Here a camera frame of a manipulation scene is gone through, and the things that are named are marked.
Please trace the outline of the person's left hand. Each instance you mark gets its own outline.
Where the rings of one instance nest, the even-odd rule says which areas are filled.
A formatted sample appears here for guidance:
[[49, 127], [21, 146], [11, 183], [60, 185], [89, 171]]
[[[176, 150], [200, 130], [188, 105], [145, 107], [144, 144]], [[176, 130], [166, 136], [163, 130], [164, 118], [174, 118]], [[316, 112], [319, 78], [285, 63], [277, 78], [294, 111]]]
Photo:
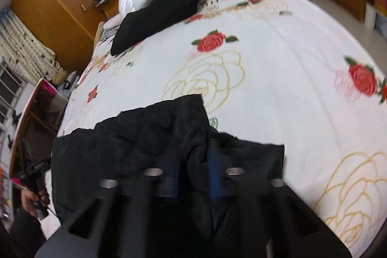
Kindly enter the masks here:
[[35, 203], [41, 202], [44, 206], [50, 204], [46, 187], [42, 188], [38, 194], [35, 194], [29, 189], [23, 189], [21, 191], [21, 201], [23, 209], [35, 218], [38, 218], [37, 210], [34, 206]]

